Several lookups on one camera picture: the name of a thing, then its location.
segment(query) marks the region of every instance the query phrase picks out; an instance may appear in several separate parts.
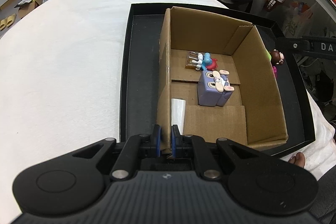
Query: open cardboard box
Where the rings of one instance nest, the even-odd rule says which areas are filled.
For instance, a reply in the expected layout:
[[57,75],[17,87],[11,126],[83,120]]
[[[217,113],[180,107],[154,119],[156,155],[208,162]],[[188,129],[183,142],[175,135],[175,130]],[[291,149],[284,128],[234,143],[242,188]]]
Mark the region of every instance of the open cardboard box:
[[[189,51],[210,52],[230,72],[234,93],[225,106],[198,105],[201,73],[186,69]],[[207,142],[226,137],[254,149],[285,144],[284,111],[266,48],[250,22],[181,7],[167,9],[160,35],[157,123],[161,149],[170,147],[171,98],[186,100],[184,135]]]

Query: white tube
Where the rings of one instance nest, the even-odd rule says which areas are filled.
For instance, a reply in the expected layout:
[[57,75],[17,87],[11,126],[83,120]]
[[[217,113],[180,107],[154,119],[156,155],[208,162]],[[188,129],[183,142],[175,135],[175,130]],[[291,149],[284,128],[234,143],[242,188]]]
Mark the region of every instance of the white tube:
[[185,100],[171,99],[171,125],[177,124],[180,134],[183,135],[185,116]]

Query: purple toy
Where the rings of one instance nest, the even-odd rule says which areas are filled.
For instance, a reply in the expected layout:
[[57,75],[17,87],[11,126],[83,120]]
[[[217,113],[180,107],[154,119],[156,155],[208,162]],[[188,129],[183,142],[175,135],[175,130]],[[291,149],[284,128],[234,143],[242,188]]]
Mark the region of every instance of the purple toy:
[[203,70],[197,84],[198,103],[201,106],[223,106],[235,90],[227,79],[226,70]]

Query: human foot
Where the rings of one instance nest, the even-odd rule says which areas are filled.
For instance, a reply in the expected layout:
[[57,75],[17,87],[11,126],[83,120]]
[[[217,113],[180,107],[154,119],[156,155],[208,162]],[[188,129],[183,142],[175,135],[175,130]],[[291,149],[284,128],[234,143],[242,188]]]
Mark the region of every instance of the human foot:
[[303,153],[298,152],[295,156],[291,157],[291,159],[288,162],[290,164],[294,164],[301,168],[304,168],[306,164],[306,158]]

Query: red toy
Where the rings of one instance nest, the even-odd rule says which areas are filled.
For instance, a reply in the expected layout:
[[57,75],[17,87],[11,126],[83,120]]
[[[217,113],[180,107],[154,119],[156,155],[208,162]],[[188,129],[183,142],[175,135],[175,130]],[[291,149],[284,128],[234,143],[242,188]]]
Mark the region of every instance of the red toy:
[[216,68],[218,68],[216,61],[218,61],[217,59],[211,58],[212,60],[212,64],[209,66],[206,66],[207,70],[211,70],[214,71]]

